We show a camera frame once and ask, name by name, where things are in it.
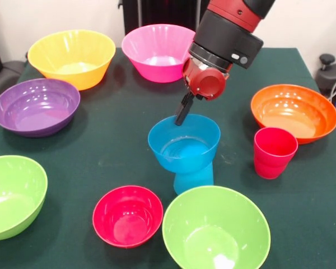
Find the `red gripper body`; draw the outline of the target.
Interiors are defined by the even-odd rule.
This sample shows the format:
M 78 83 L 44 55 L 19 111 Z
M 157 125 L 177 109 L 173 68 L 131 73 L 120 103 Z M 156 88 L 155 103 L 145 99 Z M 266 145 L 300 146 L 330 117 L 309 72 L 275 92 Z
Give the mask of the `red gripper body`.
M 189 91 L 198 99 L 216 99 L 225 89 L 227 74 L 194 57 L 184 62 L 182 74 Z

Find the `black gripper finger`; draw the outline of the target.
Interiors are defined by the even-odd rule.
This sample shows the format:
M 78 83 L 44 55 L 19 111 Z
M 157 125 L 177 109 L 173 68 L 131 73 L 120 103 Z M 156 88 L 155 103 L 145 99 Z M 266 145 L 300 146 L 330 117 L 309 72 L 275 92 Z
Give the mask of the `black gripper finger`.
M 175 115 L 179 115 L 181 111 L 185 108 L 187 103 L 188 94 L 185 94 L 182 100 L 180 101 L 180 104 L 178 105 L 178 108 L 175 111 Z
M 181 111 L 179 115 L 176 115 L 175 124 L 177 126 L 180 126 L 183 124 L 186 116 L 188 115 L 190 111 L 190 108 L 193 105 L 193 102 L 194 102 L 194 94 L 188 94 L 187 103 L 186 103 L 185 108 Z

